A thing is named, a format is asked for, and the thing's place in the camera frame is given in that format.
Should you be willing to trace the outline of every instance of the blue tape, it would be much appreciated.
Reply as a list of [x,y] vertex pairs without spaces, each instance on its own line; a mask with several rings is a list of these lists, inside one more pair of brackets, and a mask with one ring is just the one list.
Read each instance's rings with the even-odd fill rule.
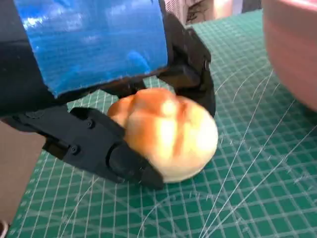
[[15,0],[43,81],[58,95],[167,65],[158,0]]

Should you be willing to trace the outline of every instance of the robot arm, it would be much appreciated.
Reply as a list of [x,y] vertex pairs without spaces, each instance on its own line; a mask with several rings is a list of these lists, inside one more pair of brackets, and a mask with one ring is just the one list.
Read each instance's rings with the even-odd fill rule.
[[69,111],[65,103],[98,89],[119,98],[126,97],[145,88],[143,78],[155,75],[171,85],[177,95],[196,101],[214,116],[211,55],[196,32],[185,29],[173,14],[165,11],[160,1],[167,65],[56,96],[44,83],[40,64],[34,58],[14,4],[11,0],[4,2],[11,6],[11,16],[15,12],[16,18],[11,17],[11,21],[15,22],[16,31],[20,31],[21,40],[0,43],[0,66],[6,69],[0,71],[2,120],[18,130],[43,135],[46,138],[43,149],[77,168],[113,182],[136,180],[152,188],[162,188],[160,173],[124,142],[123,128],[96,109]]

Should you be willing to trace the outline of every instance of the bowl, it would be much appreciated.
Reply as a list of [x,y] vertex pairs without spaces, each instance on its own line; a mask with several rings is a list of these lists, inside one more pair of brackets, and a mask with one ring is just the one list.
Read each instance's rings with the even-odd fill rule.
[[263,0],[269,61],[281,83],[317,111],[317,0]]

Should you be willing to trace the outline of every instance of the bun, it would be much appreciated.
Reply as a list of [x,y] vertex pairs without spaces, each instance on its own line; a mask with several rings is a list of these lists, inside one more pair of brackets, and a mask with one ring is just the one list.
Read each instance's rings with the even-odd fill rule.
[[125,141],[160,171],[164,182],[199,173],[217,148],[218,131],[208,111],[164,88],[120,99],[107,115],[126,129]]

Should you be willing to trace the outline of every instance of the green cutting mat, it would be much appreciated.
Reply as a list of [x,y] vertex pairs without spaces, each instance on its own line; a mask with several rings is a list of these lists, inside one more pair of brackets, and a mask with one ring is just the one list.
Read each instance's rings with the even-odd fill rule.
[[[216,88],[219,143],[206,168],[152,191],[43,152],[9,238],[316,237],[317,116],[272,72],[262,12],[195,29],[212,52]],[[147,84],[166,87],[155,78]],[[69,106],[106,112],[115,100],[98,91]]]

